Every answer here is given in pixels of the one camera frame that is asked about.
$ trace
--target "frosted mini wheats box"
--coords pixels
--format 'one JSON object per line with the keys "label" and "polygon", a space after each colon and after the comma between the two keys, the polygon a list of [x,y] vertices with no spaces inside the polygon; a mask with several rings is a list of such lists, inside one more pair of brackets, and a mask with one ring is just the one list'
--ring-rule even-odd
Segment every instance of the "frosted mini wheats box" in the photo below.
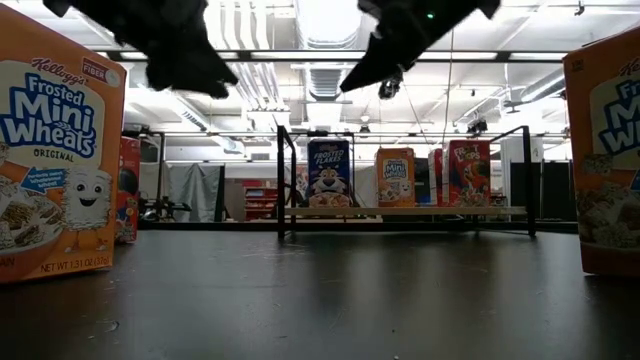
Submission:
{"label": "frosted mini wheats box", "polygon": [[0,283],[112,264],[126,73],[0,5]]}

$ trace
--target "black metal stand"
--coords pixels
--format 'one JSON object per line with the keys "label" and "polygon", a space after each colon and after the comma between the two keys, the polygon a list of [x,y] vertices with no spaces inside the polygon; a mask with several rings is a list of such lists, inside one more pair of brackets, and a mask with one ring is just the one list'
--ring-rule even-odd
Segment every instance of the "black metal stand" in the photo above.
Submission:
{"label": "black metal stand", "polygon": [[[289,133],[287,132],[287,129],[282,126],[279,125],[278,126],[278,133],[277,133],[277,143],[278,143],[278,201],[277,201],[277,207],[278,207],[278,240],[282,241],[284,240],[284,237],[286,235],[286,231],[287,231],[287,224],[286,224],[286,216],[284,214],[284,207],[286,205],[286,197],[284,194],[284,188],[285,188],[285,181],[284,181],[284,142],[287,142],[287,144],[289,145],[289,148],[291,148],[291,189],[289,190],[290,192],[292,192],[292,196],[291,196],[291,207],[295,208],[296,207],[296,196],[295,196],[295,191],[296,191],[296,186],[295,186],[295,181],[296,181],[296,148],[295,146],[293,146],[293,141],[291,140],[291,137],[289,136]],[[296,223],[296,217],[295,215],[291,216],[291,225],[295,226]]]}
{"label": "black metal stand", "polygon": [[[401,222],[397,222],[397,223],[383,223],[383,224],[348,224],[348,223],[344,223],[344,224],[338,224],[338,223],[334,223],[331,224],[330,226],[327,224],[315,224],[315,225],[309,225],[309,224],[299,224],[300,226],[296,225],[296,218],[295,216],[291,216],[291,220],[290,222],[286,221],[286,216],[285,216],[285,205],[286,205],[286,198],[285,198],[285,163],[284,163],[284,150],[285,150],[285,141],[287,142],[287,144],[289,145],[289,147],[291,148],[291,179],[292,182],[295,181],[295,172],[296,172],[296,152],[295,152],[295,148],[293,146],[293,141],[291,140],[291,137],[289,136],[289,133],[287,132],[287,130],[284,128],[284,126],[278,126],[278,132],[277,132],[277,144],[278,144],[278,156],[277,156],[277,162],[278,162],[278,202],[277,202],[277,217],[278,217],[278,222],[277,222],[277,230],[278,230],[278,240],[282,241],[284,240],[284,237],[287,233],[287,231],[293,231],[296,229],[300,229],[300,230],[307,230],[307,231],[326,231],[328,228],[330,228],[331,230],[336,230],[336,231],[366,231],[368,230],[373,230],[373,229],[377,229],[377,228],[384,228],[384,230],[387,231],[416,231],[416,230],[450,230],[450,231],[460,231],[462,229],[469,229],[469,230],[479,230],[481,227],[486,229],[486,230],[526,230],[529,236],[535,236],[536,233],[536,217],[535,217],[535,207],[536,204],[533,201],[533,169],[532,169],[532,162],[531,162],[531,138],[530,138],[530,132],[529,132],[529,127],[528,126],[520,126],[517,127],[511,131],[508,131],[504,134],[501,134],[493,139],[491,139],[489,142],[495,142],[498,141],[504,137],[507,137],[517,131],[522,130],[522,144],[523,144],[523,151],[524,151],[524,162],[525,162],[525,166],[526,166],[526,181],[525,181],[525,188],[527,189],[527,194],[526,194],[526,204],[525,204],[525,208],[527,211],[527,222],[526,223],[502,223],[502,224],[493,224],[495,226],[487,226],[490,225],[488,223],[484,223],[481,224],[478,221],[478,216],[473,216],[473,221],[471,224],[471,227],[469,226],[461,226],[461,224],[458,223],[442,223],[442,224],[437,224],[437,223],[420,223],[420,224],[407,224],[407,223],[401,223]],[[295,185],[292,184],[292,190],[294,191],[295,189]],[[291,207],[295,208],[296,207],[296,200],[295,200],[295,196],[291,197]]]}
{"label": "black metal stand", "polygon": [[531,163],[531,134],[528,126],[519,126],[504,134],[494,137],[489,142],[498,141],[519,130],[522,130],[522,151],[524,151],[525,165],[525,189],[527,189],[525,197],[525,209],[527,210],[527,233],[529,236],[536,235],[536,204],[533,201],[533,164]]}
{"label": "black metal stand", "polygon": [[167,147],[167,137],[164,133],[159,133],[160,135],[160,156],[158,156],[158,189],[156,190],[156,210],[158,214],[162,211],[162,170],[164,169],[164,152]]}

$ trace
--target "wooden platform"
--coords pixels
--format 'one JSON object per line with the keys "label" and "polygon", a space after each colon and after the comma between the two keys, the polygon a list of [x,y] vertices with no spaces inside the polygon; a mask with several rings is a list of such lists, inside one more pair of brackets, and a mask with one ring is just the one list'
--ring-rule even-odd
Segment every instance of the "wooden platform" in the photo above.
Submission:
{"label": "wooden platform", "polygon": [[524,207],[416,207],[416,208],[286,208],[286,215],[356,216],[356,215],[526,215]]}

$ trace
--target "frosted flakes box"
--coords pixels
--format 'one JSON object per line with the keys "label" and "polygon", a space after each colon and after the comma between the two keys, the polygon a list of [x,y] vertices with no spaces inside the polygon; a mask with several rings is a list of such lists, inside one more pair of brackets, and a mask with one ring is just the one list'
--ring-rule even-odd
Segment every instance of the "frosted flakes box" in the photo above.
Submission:
{"label": "frosted flakes box", "polygon": [[442,158],[442,202],[445,206],[491,204],[489,142],[451,140]]}
{"label": "frosted flakes box", "polygon": [[635,28],[564,59],[582,267],[588,273],[640,275],[638,43]]}
{"label": "frosted flakes box", "polygon": [[429,153],[429,188],[431,205],[444,206],[442,202],[442,149]]}
{"label": "frosted flakes box", "polygon": [[376,172],[378,174],[379,207],[414,207],[415,170],[411,148],[378,149]]}
{"label": "frosted flakes box", "polygon": [[112,264],[126,73],[0,5],[0,283]]}
{"label": "frosted flakes box", "polygon": [[138,235],[140,140],[120,139],[120,170],[116,207],[116,242],[132,243]]}
{"label": "frosted flakes box", "polygon": [[349,207],[351,167],[349,142],[316,139],[307,145],[309,207]]}

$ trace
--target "ceiling duct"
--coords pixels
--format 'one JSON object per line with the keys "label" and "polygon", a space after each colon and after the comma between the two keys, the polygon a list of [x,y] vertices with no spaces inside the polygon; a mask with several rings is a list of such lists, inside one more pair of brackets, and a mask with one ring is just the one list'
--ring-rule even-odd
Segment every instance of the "ceiling duct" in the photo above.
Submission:
{"label": "ceiling duct", "polygon": [[508,90],[500,89],[496,90],[493,94],[479,102],[476,106],[467,110],[458,120],[454,121],[454,125],[458,123],[469,123],[473,120],[488,117],[485,119],[487,123],[494,123],[500,120],[500,107],[502,98],[506,95]]}
{"label": "ceiling duct", "polygon": [[[358,39],[358,29],[362,14],[357,0],[296,0],[296,25],[299,47],[305,50],[347,50],[353,49]],[[335,101],[339,93],[340,81],[345,75],[343,69],[322,69],[314,64],[305,70],[306,100],[318,102]],[[337,121],[342,111],[310,111],[316,104],[307,105],[307,116],[312,122]]]}
{"label": "ceiling duct", "polygon": [[[176,99],[180,104],[182,104],[179,111],[180,117],[199,127],[200,131],[204,132],[217,130],[212,129],[207,121],[207,118],[198,110],[191,107],[191,105],[187,101],[182,100],[178,96],[176,96]],[[240,141],[231,140],[228,137],[222,136],[212,136],[211,139],[216,144],[220,145],[224,149],[224,152],[227,154],[244,154],[244,144]]]}
{"label": "ceiling duct", "polygon": [[531,103],[562,91],[565,87],[564,69],[560,68],[522,90],[520,101]]}

